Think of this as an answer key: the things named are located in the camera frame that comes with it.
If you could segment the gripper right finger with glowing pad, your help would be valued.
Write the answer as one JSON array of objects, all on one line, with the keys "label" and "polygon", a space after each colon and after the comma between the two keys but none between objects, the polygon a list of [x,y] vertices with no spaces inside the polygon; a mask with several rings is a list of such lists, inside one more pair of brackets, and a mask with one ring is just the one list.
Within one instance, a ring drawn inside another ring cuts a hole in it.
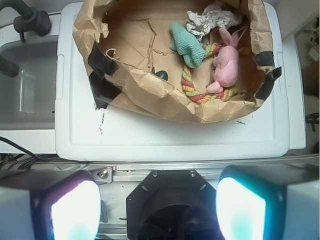
[{"label": "gripper right finger with glowing pad", "polygon": [[221,172],[215,207],[226,240],[318,240],[319,167],[229,165]]}]

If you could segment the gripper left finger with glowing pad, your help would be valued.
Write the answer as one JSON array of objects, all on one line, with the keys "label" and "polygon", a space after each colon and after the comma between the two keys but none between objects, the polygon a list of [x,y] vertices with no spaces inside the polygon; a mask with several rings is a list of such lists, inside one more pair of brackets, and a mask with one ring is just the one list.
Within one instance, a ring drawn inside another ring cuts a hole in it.
[{"label": "gripper left finger with glowing pad", "polygon": [[86,170],[1,170],[2,240],[94,240],[101,193]]}]

